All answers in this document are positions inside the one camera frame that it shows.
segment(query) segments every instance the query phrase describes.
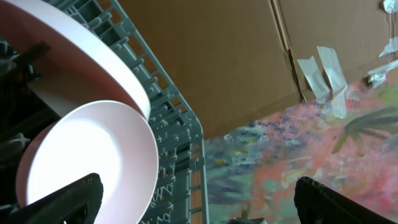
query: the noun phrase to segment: cardboard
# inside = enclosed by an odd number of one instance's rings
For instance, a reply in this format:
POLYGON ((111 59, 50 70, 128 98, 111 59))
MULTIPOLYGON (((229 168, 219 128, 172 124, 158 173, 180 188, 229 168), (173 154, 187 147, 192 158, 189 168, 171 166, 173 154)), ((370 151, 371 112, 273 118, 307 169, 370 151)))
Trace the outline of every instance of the cardboard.
POLYGON ((394 15, 386 14, 379 0, 278 1, 302 90, 309 89, 309 85, 297 59, 314 56, 323 71, 317 46, 336 51, 348 83, 394 60, 393 55, 379 58, 389 39, 396 35, 394 15))
POLYGON ((380 0, 120 2, 205 138, 313 99, 297 59, 314 56, 326 77, 317 46, 336 51, 348 83, 395 59, 379 58, 397 32, 380 0))
POLYGON ((123 1, 205 138, 300 102, 270 1, 123 1))

